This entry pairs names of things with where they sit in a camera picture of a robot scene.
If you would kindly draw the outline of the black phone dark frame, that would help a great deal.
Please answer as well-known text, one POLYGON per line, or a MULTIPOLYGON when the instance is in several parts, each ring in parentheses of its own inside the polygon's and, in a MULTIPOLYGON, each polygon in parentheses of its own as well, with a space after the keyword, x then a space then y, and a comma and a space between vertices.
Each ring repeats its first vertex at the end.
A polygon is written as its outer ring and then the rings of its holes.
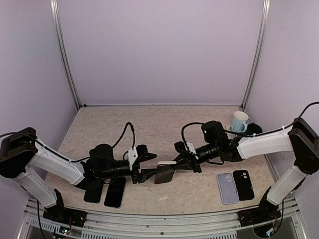
POLYGON ((95 204, 100 203, 102 191, 103 191, 103 186, 86 190, 84 194, 84 201, 88 203, 95 203, 95 204))

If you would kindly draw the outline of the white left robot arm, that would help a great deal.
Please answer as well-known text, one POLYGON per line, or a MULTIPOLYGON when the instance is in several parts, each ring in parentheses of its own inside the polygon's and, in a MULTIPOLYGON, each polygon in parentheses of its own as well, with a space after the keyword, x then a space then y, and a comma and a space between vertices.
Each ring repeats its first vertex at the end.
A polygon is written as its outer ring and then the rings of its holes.
POLYGON ((103 186, 107 179, 128 176, 134 184, 143 183, 159 171, 156 168, 140 168, 141 162, 156 158, 156 154, 148 152, 146 145, 129 149, 129 159, 124 161, 114 158, 110 145, 99 144, 89 151, 85 162, 77 162, 47 146, 31 127, 19 132, 8 132, 0 137, 1 176, 18 183, 61 222, 69 218, 70 211, 62 204, 59 193, 45 184, 34 167, 54 174, 85 191, 103 186))

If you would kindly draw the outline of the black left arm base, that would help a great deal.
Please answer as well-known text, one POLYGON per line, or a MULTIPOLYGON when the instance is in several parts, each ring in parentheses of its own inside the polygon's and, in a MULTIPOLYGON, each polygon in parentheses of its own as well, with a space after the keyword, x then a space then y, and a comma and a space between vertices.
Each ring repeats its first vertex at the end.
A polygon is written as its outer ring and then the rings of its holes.
POLYGON ((56 204, 52 207, 45 208, 43 217, 54 222, 68 224, 70 226, 84 227, 87 213, 82 210, 67 208, 64 206, 61 193, 54 189, 57 197, 56 204))

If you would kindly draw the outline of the purple phone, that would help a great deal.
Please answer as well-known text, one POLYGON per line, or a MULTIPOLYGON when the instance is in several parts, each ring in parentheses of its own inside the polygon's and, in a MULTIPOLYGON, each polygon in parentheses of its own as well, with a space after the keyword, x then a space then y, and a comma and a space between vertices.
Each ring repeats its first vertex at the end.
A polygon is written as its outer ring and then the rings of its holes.
POLYGON ((174 173, 175 171, 171 169, 160 171, 155 175, 154 183, 163 184, 163 183, 171 182, 174 176, 174 173))

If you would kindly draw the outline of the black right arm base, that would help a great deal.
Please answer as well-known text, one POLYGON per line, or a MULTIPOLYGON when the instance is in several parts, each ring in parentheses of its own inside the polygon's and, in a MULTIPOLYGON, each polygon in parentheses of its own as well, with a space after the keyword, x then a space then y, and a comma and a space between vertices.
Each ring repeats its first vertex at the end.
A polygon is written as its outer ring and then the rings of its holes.
POLYGON ((242 227, 274 220, 281 217, 278 205, 273 205, 267 200, 267 194, 271 187, 263 195, 259 205, 255 208, 240 210, 237 215, 242 227))

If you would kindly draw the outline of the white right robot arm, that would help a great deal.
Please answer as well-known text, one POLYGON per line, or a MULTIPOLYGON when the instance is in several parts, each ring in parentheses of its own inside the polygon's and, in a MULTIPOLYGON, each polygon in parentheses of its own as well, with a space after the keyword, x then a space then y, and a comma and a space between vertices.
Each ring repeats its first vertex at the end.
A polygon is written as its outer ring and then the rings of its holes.
POLYGON ((219 157, 222 161, 238 162, 259 155, 290 151, 295 155, 293 165, 276 184, 264 194, 255 210, 255 217, 265 221, 284 198, 295 190, 308 175, 319 170, 319 136, 303 120, 295 121, 281 129, 257 134, 240 135, 229 139, 227 131, 219 121, 201 123, 206 145, 192 149, 183 139, 175 144, 180 153, 171 166, 172 170, 192 170, 201 172, 200 164, 219 157))

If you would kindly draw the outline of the black phone silver frame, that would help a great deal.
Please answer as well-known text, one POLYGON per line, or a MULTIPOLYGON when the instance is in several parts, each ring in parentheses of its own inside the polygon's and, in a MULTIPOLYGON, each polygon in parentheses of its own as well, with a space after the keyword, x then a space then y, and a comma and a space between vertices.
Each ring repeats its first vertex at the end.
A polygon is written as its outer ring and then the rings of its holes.
POLYGON ((108 183, 108 189, 104 201, 104 206, 111 208, 120 208, 127 179, 125 177, 111 179, 108 183))

